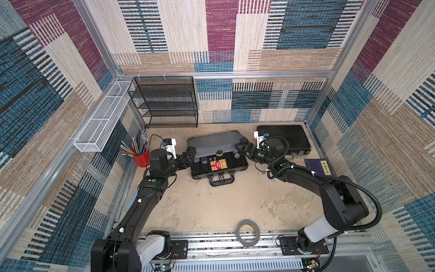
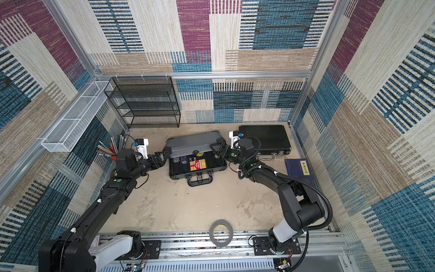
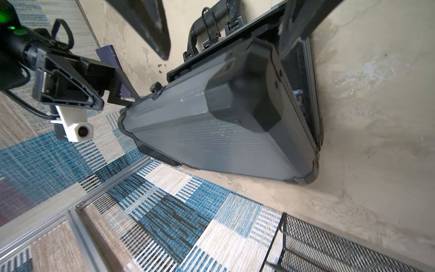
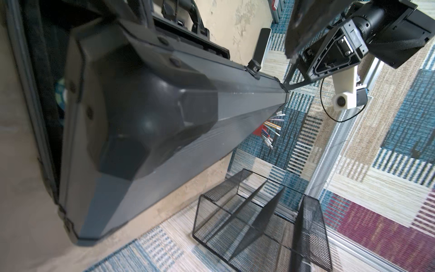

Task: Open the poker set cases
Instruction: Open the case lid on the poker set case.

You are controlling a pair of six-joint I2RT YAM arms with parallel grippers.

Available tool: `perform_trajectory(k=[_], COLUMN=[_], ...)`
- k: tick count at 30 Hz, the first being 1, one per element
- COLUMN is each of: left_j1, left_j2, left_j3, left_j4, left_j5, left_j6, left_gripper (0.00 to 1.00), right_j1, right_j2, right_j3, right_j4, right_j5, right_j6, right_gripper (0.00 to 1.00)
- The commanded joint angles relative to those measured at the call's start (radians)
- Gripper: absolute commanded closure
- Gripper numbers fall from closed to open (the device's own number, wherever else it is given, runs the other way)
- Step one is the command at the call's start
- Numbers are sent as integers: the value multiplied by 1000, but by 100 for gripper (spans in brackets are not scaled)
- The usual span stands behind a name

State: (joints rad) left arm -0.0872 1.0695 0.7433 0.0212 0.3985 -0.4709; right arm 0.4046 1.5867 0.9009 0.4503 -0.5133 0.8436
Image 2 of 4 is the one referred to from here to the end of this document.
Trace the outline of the grey plastic poker case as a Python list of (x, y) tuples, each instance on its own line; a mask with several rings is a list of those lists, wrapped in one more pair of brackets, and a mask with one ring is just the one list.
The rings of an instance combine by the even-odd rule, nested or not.
[(220, 142), (226, 140), (217, 130), (168, 139), (165, 147), (172, 148), (169, 177), (186, 179), (190, 187), (211, 183), (213, 173), (227, 169), (227, 162), (216, 158), (210, 149), (211, 144)]

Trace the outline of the black aluminium poker case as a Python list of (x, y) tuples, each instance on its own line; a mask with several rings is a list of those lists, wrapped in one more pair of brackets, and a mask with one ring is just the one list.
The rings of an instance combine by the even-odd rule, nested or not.
[(256, 137), (260, 140), (261, 148), (257, 159), (260, 156), (272, 156), (269, 160), (274, 160), (277, 155), (289, 155), (292, 150), (283, 125), (243, 125), (239, 126), (237, 135), (240, 138)]

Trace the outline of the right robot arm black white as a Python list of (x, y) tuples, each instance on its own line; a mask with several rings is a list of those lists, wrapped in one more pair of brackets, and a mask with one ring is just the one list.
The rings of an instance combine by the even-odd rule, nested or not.
[(291, 240), (327, 227), (333, 219), (333, 208), (327, 197), (310, 182), (285, 175), (258, 160), (260, 148), (257, 137), (238, 139), (232, 146), (226, 142), (210, 145), (217, 158), (238, 165), (240, 180), (262, 184), (279, 196), (283, 220), (268, 232), (268, 240), (271, 251), (281, 253)]

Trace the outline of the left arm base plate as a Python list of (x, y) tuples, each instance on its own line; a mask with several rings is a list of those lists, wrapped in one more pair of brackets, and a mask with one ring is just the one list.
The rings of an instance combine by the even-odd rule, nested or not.
[(140, 261), (140, 260), (157, 260), (160, 257), (160, 250), (162, 247), (162, 241), (161, 240), (145, 240), (142, 241), (143, 249), (136, 255), (136, 254), (126, 254), (122, 255), (121, 257), (117, 258), (117, 261), (127, 261), (127, 260), (134, 260), (134, 261)]

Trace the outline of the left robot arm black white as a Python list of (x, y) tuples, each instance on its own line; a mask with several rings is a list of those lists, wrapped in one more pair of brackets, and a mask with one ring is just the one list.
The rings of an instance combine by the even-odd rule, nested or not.
[(91, 244), (109, 217), (127, 200), (138, 178), (165, 165), (169, 155), (156, 152), (144, 155), (133, 149), (120, 151), (116, 166), (103, 185), (97, 200), (55, 240), (42, 243), (38, 252), (41, 272), (97, 272), (108, 263), (131, 252), (117, 248), (113, 255), (91, 253)]

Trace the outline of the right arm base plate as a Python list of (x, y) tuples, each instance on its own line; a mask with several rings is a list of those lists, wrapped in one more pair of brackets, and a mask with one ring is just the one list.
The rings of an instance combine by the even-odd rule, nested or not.
[(253, 247), (255, 256), (266, 255), (298, 255), (302, 253), (300, 243), (297, 239), (290, 239), (281, 246), (273, 248), (268, 237), (252, 236), (248, 239), (248, 244)]

